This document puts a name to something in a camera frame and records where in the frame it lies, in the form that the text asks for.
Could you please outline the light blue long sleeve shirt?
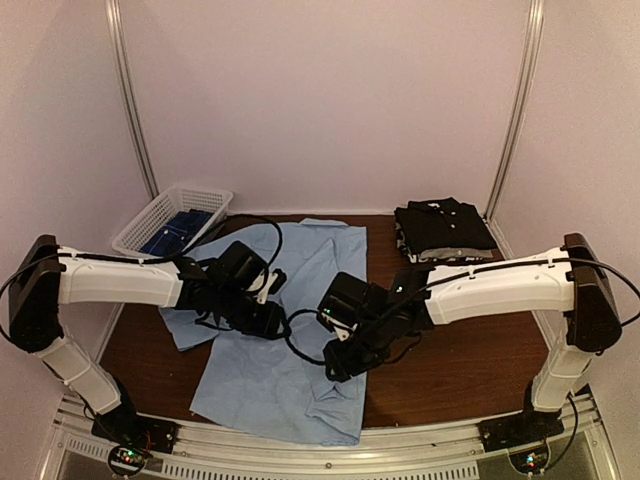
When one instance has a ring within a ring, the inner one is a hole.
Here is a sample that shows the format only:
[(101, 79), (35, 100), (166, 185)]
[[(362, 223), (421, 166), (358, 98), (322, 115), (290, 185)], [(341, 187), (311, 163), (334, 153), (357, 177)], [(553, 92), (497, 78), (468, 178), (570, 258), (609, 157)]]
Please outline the light blue long sleeve shirt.
[[(367, 276), (367, 231), (335, 220), (304, 219), (242, 228), (197, 247), (196, 260), (219, 257), (240, 241), (287, 275), (275, 301), (296, 313), (291, 344), (319, 359), (333, 336), (313, 310), (337, 273)], [(360, 441), (366, 375), (347, 382), (326, 378), (320, 366), (297, 357), (290, 344), (196, 324), (191, 311), (160, 312), (181, 352), (211, 342), (211, 354), (190, 404), (191, 412), (219, 425), (298, 444), (355, 446)]]

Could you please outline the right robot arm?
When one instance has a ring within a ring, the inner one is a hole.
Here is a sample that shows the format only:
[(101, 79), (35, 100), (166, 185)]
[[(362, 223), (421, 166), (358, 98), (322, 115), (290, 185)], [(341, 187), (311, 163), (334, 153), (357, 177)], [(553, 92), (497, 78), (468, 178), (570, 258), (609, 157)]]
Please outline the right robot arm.
[(336, 336), (323, 349), (325, 374), (345, 382), (388, 361), (394, 341), (457, 321), (560, 312), (566, 324), (512, 423), (519, 440), (533, 441), (558, 419), (591, 360), (621, 338), (612, 271), (573, 233), (562, 246), (529, 257), (404, 269), (389, 288), (339, 272), (318, 306), (319, 322)]

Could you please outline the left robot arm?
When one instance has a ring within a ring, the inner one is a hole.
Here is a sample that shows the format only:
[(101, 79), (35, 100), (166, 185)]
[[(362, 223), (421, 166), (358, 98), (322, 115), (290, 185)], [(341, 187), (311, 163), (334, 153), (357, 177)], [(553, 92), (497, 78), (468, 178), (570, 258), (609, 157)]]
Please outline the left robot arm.
[(75, 391), (102, 428), (133, 444), (143, 436), (142, 417), (125, 387), (63, 328), (60, 305), (144, 304), (193, 311), (196, 324), (207, 329), (226, 324), (244, 335), (279, 340), (290, 329), (283, 308), (269, 297), (285, 281), (282, 270), (272, 270), (239, 241), (217, 258), (196, 261), (184, 254), (143, 259), (80, 252), (42, 235), (1, 288), (9, 295), (3, 334)]

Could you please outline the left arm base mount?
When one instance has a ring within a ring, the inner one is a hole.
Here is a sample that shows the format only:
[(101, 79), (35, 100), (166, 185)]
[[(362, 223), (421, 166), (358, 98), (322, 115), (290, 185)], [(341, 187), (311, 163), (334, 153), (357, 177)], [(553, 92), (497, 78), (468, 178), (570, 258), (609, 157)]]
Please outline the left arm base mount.
[(107, 466), (118, 478), (142, 473), (156, 462), (156, 454), (171, 454), (177, 440), (178, 425), (173, 421), (139, 416), (127, 430), (110, 424), (104, 416), (93, 419), (91, 433), (114, 443), (107, 453)]

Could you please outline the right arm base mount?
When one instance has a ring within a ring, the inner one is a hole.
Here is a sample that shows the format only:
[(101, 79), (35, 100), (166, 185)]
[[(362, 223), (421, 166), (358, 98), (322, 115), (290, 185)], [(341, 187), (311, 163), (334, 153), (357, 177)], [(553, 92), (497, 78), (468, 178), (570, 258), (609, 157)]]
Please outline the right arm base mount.
[(522, 411), (478, 424), (486, 453), (506, 450), (520, 474), (541, 474), (550, 463), (548, 439), (564, 432), (560, 412)]

